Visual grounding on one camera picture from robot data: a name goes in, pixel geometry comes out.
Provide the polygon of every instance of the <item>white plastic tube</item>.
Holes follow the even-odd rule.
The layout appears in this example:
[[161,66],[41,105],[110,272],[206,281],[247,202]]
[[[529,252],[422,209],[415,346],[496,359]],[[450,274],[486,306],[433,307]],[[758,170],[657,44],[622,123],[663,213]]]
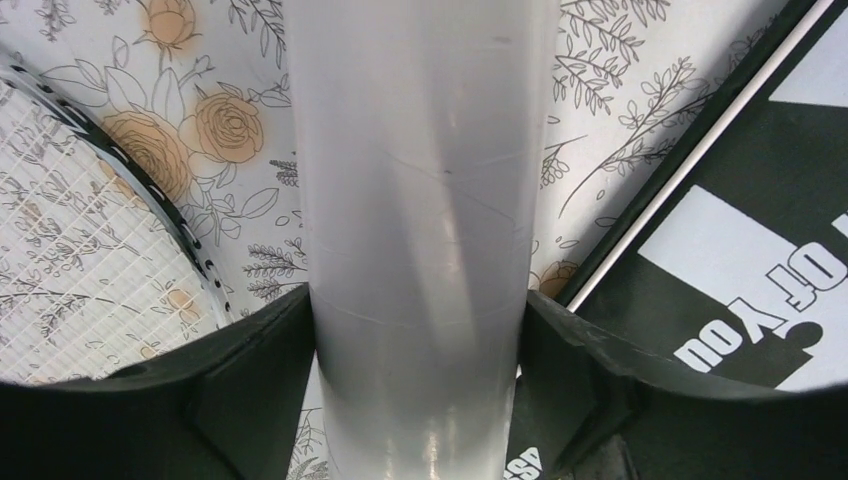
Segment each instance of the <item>white plastic tube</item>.
[[555,0],[289,0],[333,480],[503,476]]

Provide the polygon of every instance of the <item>floral tablecloth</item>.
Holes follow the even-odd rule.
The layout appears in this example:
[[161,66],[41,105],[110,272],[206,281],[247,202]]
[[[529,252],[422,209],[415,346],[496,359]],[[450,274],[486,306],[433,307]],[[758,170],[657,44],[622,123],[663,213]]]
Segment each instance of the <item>floral tablecloth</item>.
[[[532,288],[568,281],[784,3],[562,0]],[[0,0],[0,44],[163,186],[242,316],[308,277],[284,13],[281,0]],[[326,478],[316,378],[291,479]]]

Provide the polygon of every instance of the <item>shuttlecock tube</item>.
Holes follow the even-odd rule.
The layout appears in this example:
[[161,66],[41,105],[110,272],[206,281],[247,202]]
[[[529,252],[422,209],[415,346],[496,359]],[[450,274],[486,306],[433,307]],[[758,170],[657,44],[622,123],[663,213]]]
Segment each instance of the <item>shuttlecock tube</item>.
[[551,0],[291,0],[334,480],[503,476]]

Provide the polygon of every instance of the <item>badminton racket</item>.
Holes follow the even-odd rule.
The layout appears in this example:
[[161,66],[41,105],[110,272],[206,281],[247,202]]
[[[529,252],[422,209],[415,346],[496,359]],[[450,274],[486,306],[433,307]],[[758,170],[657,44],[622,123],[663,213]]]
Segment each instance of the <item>badminton racket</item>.
[[103,378],[231,323],[151,176],[2,53],[0,80],[0,381]]

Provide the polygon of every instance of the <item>racket strings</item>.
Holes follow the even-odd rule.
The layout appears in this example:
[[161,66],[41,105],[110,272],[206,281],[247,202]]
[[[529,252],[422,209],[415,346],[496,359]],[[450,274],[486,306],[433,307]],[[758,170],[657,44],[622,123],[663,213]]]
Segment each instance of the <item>racket strings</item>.
[[213,301],[141,197],[7,90],[0,84],[0,379],[100,378],[214,330]]

